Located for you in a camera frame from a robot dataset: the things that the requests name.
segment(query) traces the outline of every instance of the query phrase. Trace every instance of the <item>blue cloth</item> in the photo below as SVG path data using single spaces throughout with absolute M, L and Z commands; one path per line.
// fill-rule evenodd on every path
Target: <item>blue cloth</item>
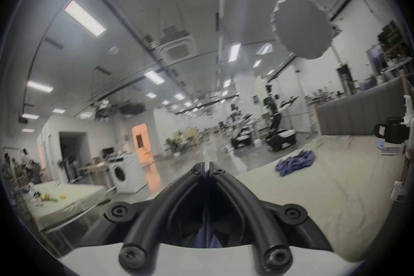
M 301 150 L 298 155 L 289 156 L 287 159 L 279 161 L 275 171 L 281 176 L 286 176 L 295 170 L 311 166 L 314 160 L 315 155 L 312 151 Z

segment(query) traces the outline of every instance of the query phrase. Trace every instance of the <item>floor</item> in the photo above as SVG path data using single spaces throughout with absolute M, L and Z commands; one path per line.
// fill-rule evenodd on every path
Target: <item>floor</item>
M 269 150 L 266 144 L 261 147 L 250 146 L 234 150 L 234 156 L 225 153 L 222 149 L 227 143 L 226 138 L 220 133 L 210 135 L 210 139 L 199 146 L 194 146 L 177 158 L 158 160 L 151 165 L 143 167 L 145 179 L 148 185 L 135 194 L 118 194 L 111 196 L 111 202 L 125 201 L 134 203 L 147 199 L 150 195 L 162 191 L 168 184 L 179 176 L 189 171 L 197 162 L 204 161 L 208 167 L 210 161 L 215 162 L 220 168 L 237 176 L 249 170 L 266 165 L 281 158 L 303 146 L 315 136 L 307 138 L 308 134 L 297 133 L 297 144 L 289 146 L 279 152 Z

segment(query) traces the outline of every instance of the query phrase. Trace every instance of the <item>door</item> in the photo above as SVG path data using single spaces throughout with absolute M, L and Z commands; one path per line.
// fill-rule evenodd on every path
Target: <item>door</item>
M 148 165 L 153 162 L 151 144 L 147 131 L 147 125 L 140 124 L 132 128 L 132 138 L 141 165 Z

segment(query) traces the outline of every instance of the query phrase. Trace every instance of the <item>mattress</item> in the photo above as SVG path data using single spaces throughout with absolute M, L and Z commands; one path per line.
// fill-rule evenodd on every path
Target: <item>mattress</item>
M 59 199 L 61 195 L 65 195 L 65 199 L 59 199 L 57 202 L 44 201 L 42 206 L 35 206 L 29 202 L 30 197 L 25 194 L 28 210 L 39 231 L 57 226 L 105 200 L 105 186 L 65 183 L 56 186 L 56 184 L 56 181 L 51 181 L 37 184 L 35 188 L 40 193 L 48 193 L 52 198 Z
M 303 206 L 335 253 L 360 261 L 392 207 L 391 188 L 404 163 L 399 155 L 381 155 L 377 140 L 321 136 L 303 148 L 315 154 L 310 167 L 281 177 L 274 171 L 276 160 L 237 178 L 261 200 Z

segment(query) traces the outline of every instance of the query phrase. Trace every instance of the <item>upholstered headboard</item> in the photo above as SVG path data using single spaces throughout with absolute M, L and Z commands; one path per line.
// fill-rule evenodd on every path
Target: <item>upholstered headboard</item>
M 319 134 L 373 135 L 376 123 L 404 117 L 404 79 L 398 77 L 353 96 L 315 106 Z

